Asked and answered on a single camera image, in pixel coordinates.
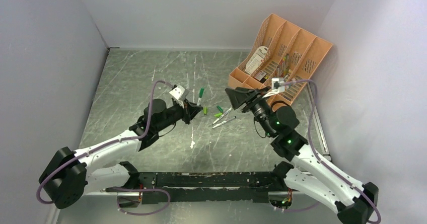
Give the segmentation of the white marker green end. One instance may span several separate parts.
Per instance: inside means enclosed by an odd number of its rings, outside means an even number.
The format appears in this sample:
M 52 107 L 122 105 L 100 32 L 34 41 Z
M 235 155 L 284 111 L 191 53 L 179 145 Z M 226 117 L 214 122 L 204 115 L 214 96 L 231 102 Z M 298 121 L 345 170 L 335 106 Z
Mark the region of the white marker green end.
M 199 90 L 199 94 L 198 94 L 197 106 L 200 106 L 200 105 L 201 105 L 201 99 L 202 99 L 203 93 L 204 93 L 204 88 L 201 88 L 201 89 Z

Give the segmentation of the white marker blue end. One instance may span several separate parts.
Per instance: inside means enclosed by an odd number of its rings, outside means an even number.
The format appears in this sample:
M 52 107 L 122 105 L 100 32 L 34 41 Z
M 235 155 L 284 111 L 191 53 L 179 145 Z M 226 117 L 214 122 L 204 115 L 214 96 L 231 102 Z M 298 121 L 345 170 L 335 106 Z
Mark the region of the white marker blue end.
M 223 126 L 223 125 L 225 125 L 225 124 L 227 124 L 227 123 L 229 123 L 229 122 L 231 122 L 231 121 L 233 121 L 233 120 L 235 120 L 237 117 L 236 116 L 234 116 L 234 117 L 232 117 L 232 118 L 230 118 L 230 119 L 228 119 L 228 120 L 224 120 L 224 121 L 222 121 L 222 122 L 220 122 L 220 123 L 217 123 L 217 124 L 215 124 L 213 127 L 212 127 L 212 129 L 215 129 L 215 128 L 218 128 L 218 127 L 220 127 L 220 126 Z

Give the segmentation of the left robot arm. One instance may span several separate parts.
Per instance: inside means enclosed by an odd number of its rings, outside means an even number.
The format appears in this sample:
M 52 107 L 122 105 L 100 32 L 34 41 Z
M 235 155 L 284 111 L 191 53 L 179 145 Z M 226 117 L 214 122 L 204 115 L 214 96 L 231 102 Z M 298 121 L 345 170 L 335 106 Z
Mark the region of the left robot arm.
M 172 103 L 167 107 L 164 100 L 150 101 L 134 125 L 107 141 L 75 151 L 68 147 L 57 150 L 39 177 L 38 201 L 64 209 L 98 188 L 137 189 L 139 172 L 132 164 L 121 162 L 108 168 L 106 164 L 150 147 L 160 138 L 160 131 L 178 121 L 190 124 L 203 110 L 188 100 L 183 105 Z

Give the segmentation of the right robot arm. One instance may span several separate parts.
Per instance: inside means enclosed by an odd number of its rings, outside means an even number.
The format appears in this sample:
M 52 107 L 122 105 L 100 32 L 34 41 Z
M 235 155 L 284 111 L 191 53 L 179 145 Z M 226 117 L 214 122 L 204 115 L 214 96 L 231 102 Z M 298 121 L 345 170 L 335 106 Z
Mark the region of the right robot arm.
M 331 209 L 341 223 L 372 223 L 371 215 L 379 213 L 378 187 L 351 177 L 319 154 L 295 130 L 300 122 L 290 106 L 272 110 L 264 99 L 267 88 L 226 88 L 225 92 L 234 110 L 254 115 L 266 136 L 273 138 L 273 150 L 285 159 L 272 171 L 276 190 L 289 187 L 310 196 Z

